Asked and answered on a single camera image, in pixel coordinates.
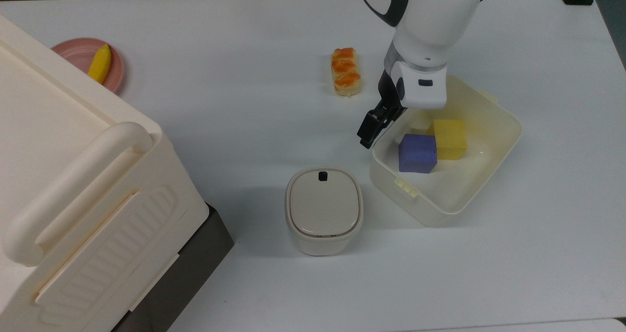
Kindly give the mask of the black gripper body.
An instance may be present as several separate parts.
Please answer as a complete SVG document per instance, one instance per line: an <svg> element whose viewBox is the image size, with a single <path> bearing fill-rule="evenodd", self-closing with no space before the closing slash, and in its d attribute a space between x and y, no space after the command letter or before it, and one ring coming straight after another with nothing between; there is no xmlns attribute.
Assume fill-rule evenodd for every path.
<svg viewBox="0 0 626 332"><path fill-rule="evenodd" d="M378 83L378 91L381 97L378 106L391 105L398 107L397 120L406 110L401 104L405 96L404 78L400 77L394 82L393 78L386 71L383 71Z"/></svg>

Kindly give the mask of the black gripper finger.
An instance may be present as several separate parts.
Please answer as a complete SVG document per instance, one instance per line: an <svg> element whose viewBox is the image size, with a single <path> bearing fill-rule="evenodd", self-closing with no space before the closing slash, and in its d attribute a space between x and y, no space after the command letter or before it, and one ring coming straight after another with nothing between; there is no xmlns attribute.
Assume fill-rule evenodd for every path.
<svg viewBox="0 0 626 332"><path fill-rule="evenodd" d="M382 127L383 118L376 110L369 110L358 128L357 136L360 138L360 145L370 149Z"/></svg>
<svg viewBox="0 0 626 332"><path fill-rule="evenodd" d="M398 107L391 105L379 105L374 109L375 129L374 138L378 138L382 130L386 129L389 123L396 120Z"/></svg>

